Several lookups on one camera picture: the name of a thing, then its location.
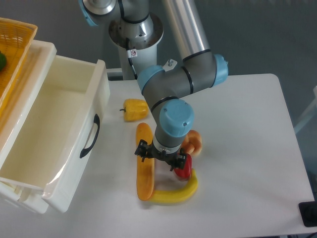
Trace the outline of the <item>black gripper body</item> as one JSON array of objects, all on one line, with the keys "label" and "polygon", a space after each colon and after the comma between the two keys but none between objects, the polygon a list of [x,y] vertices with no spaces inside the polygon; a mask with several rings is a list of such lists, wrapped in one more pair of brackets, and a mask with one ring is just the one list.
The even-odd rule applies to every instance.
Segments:
[{"label": "black gripper body", "polygon": [[160,152],[153,144],[150,145],[147,151],[147,157],[164,161],[172,167],[181,166],[181,163],[178,160],[178,152],[167,153],[165,150]]}]

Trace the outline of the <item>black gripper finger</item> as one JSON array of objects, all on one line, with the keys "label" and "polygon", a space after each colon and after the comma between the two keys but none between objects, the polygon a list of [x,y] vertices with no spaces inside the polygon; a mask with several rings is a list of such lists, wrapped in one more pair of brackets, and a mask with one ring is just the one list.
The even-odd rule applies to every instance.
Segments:
[{"label": "black gripper finger", "polygon": [[134,154],[141,158],[141,162],[144,162],[145,159],[151,158],[151,146],[147,141],[141,139]]},{"label": "black gripper finger", "polygon": [[175,152],[170,158],[170,171],[174,169],[184,169],[186,160],[187,154],[183,148],[180,148],[179,152]]}]

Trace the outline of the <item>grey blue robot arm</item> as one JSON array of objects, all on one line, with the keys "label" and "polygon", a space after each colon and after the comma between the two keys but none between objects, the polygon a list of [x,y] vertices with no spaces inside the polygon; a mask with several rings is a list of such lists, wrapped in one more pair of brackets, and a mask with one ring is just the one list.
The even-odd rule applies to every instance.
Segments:
[{"label": "grey blue robot arm", "polygon": [[151,142],[140,140],[136,155],[156,158],[182,169],[187,152],[181,147],[192,128],[194,112],[183,98],[224,82],[227,61],[209,47],[195,2],[163,2],[183,65],[164,69],[157,64],[157,45],[163,37],[161,20],[147,0],[81,0],[86,21],[97,26],[107,18],[111,40],[119,49],[122,76],[136,80],[157,124]]}]

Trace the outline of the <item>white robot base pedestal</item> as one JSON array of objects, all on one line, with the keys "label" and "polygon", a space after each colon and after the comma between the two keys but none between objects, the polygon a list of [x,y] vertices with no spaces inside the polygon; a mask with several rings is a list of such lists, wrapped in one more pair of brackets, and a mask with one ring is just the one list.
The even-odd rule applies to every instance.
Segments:
[{"label": "white robot base pedestal", "polygon": [[154,13],[139,23],[114,20],[108,32],[118,47],[123,80],[134,80],[141,71],[157,64],[157,45],[163,37],[163,24]]}]

